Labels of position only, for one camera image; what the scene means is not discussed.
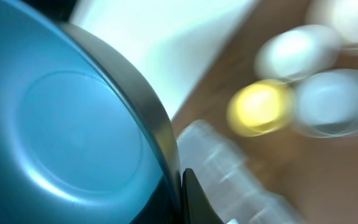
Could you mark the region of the beige large bowl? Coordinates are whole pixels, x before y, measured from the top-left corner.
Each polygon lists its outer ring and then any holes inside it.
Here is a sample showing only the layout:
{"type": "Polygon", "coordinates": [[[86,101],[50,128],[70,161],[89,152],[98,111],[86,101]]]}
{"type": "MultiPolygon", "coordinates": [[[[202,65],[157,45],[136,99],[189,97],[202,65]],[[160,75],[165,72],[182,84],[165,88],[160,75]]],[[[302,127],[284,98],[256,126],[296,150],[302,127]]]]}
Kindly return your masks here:
{"type": "Polygon", "coordinates": [[[358,70],[317,73],[295,88],[294,128],[312,138],[358,135],[358,70]]]}

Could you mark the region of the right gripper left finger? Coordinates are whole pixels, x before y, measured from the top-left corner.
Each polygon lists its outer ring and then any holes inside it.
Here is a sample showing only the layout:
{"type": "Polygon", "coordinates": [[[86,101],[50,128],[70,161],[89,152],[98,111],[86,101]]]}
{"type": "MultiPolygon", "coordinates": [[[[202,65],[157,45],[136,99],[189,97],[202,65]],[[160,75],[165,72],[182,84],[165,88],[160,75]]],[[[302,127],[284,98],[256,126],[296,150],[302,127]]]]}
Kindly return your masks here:
{"type": "Polygon", "coordinates": [[[169,224],[179,219],[179,195],[165,177],[162,177],[142,210],[130,224],[169,224]]]}

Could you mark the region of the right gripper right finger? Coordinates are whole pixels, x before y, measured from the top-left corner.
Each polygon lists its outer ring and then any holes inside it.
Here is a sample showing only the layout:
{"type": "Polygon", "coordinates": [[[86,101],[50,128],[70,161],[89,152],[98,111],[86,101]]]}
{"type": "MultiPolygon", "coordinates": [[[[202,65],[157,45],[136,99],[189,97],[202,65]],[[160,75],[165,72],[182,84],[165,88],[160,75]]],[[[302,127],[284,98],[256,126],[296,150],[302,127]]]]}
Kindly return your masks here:
{"type": "Polygon", "coordinates": [[[182,175],[181,200],[184,224],[224,224],[190,168],[186,168],[182,175]]]}

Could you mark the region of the white small bowl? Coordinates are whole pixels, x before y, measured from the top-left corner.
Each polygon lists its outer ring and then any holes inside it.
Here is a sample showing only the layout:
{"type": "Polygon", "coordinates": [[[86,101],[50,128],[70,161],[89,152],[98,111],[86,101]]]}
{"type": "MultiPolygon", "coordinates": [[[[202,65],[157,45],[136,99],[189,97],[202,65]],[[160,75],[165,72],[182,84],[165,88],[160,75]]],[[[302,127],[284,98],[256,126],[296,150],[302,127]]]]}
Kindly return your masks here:
{"type": "Polygon", "coordinates": [[[306,22],[331,28],[341,39],[342,51],[358,55],[358,0],[311,1],[306,22]]]}

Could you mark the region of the yellow small bowl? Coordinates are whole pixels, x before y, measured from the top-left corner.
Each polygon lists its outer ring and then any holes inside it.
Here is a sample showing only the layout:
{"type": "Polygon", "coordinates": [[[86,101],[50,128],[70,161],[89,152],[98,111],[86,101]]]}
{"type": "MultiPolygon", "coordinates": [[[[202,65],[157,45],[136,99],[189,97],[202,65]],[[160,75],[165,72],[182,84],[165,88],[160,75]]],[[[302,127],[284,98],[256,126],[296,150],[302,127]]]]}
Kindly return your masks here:
{"type": "Polygon", "coordinates": [[[229,127],[243,137],[271,133],[285,127],[293,115],[295,94],[278,80],[259,80],[230,99],[226,119],[229,127]]]}

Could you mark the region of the grey small bowl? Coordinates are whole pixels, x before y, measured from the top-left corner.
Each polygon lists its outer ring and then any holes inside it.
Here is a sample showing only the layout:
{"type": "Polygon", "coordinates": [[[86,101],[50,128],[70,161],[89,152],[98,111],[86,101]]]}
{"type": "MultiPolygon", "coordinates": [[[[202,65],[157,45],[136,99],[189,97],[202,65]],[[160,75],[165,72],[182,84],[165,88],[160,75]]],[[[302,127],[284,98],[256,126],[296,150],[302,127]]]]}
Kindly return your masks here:
{"type": "Polygon", "coordinates": [[[297,82],[330,68],[341,49],[341,39],[322,25],[298,26],[272,37],[255,56],[254,69],[261,79],[297,82]]]}

